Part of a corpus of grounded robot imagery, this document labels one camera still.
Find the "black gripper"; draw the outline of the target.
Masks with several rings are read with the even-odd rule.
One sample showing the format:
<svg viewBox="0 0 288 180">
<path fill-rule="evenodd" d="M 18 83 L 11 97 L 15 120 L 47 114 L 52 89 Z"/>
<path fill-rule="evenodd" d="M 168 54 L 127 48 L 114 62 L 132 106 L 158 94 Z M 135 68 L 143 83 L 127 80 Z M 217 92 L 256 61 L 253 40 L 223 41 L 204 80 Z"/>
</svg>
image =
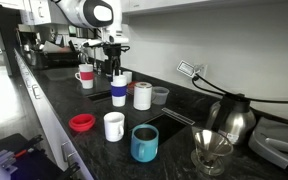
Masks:
<svg viewBox="0 0 288 180">
<path fill-rule="evenodd" d="M 105 61 L 105 68 L 107 70 L 113 70 L 113 76 L 116 75 L 116 69 L 120 67 L 120 56 L 122 46 L 117 45 L 105 45 L 103 47 L 104 54 L 108 57 Z M 118 69 L 118 75 L 121 75 L 121 69 Z"/>
</svg>

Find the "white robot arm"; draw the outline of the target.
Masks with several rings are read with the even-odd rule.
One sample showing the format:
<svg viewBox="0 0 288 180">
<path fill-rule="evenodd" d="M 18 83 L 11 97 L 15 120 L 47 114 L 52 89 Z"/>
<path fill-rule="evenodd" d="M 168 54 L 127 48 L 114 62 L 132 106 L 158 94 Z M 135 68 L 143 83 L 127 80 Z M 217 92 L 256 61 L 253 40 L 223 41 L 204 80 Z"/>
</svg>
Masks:
<svg viewBox="0 0 288 180">
<path fill-rule="evenodd" d="M 108 77 L 119 74 L 121 52 L 130 49 L 129 39 L 122 32 L 121 0 L 51 0 L 68 21 L 80 28 L 100 30 L 98 39 L 82 43 L 88 47 L 102 47 L 107 56 L 105 72 Z"/>
</svg>

